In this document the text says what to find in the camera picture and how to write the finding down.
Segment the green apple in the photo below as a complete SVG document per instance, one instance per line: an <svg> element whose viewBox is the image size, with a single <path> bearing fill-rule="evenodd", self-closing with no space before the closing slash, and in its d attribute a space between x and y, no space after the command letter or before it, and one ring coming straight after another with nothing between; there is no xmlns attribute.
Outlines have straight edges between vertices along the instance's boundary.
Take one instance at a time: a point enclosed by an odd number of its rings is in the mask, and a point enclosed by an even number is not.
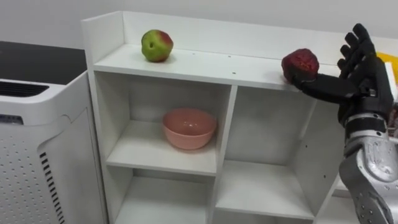
<svg viewBox="0 0 398 224"><path fill-rule="evenodd" d="M150 62L164 62L174 46L170 36L161 30L146 32L142 36L141 44L141 52Z"/></svg>

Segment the white wall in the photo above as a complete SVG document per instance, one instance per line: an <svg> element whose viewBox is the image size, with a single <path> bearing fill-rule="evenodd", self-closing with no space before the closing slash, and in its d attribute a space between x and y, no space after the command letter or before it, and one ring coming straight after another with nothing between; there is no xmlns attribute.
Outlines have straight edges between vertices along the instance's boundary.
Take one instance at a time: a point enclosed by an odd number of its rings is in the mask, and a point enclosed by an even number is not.
<svg viewBox="0 0 398 224"><path fill-rule="evenodd" d="M362 22L398 39L396 0L0 0L0 40L83 48L80 20L117 10L337 32Z"/></svg>

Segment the shelf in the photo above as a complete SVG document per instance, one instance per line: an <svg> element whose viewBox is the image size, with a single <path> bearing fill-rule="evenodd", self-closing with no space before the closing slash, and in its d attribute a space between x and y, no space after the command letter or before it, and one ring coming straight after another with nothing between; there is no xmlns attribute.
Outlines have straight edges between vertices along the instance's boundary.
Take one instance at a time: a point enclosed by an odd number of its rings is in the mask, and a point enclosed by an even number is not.
<svg viewBox="0 0 398 224"><path fill-rule="evenodd" d="M213 224L277 224L274 217L216 211Z"/></svg>
<svg viewBox="0 0 398 224"><path fill-rule="evenodd" d="M351 199L332 197L317 224L359 224Z"/></svg>
<svg viewBox="0 0 398 224"><path fill-rule="evenodd" d="M150 63L140 45L124 44L94 64L94 70L148 77L251 86L296 91L285 84L281 60L173 49L164 63ZM321 73L338 75L334 65L321 65Z"/></svg>
<svg viewBox="0 0 398 224"><path fill-rule="evenodd" d="M115 224L205 224L203 184L134 177Z"/></svg>
<svg viewBox="0 0 398 224"><path fill-rule="evenodd" d="M213 141L203 149L191 152L176 149L166 140L161 124L130 121L106 164L184 174L215 175L216 150Z"/></svg>
<svg viewBox="0 0 398 224"><path fill-rule="evenodd" d="M224 163L216 208L313 219L301 186L289 168L249 162Z"/></svg>

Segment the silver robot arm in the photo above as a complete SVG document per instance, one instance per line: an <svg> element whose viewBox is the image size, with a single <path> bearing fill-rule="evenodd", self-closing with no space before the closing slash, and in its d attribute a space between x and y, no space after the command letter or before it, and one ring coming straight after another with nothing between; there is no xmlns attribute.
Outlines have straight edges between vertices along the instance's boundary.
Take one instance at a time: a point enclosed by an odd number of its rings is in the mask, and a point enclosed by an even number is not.
<svg viewBox="0 0 398 224"><path fill-rule="evenodd" d="M386 122L377 114L364 113L347 122L375 119L383 131L355 131L346 138L346 159L340 176L355 204L361 224L398 223L398 151L389 140Z"/></svg>

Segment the yellow object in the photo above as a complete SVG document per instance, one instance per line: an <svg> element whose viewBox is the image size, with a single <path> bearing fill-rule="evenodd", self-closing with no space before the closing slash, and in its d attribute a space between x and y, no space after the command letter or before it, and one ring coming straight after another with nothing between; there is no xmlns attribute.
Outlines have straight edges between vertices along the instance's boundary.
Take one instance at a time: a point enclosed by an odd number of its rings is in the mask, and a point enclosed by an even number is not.
<svg viewBox="0 0 398 224"><path fill-rule="evenodd" d="M384 54L381 52L377 52L377 56L383 61L383 62L391 62L392 64L392 70L394 71L394 77L396 78L396 84L398 84L398 57Z"/></svg>

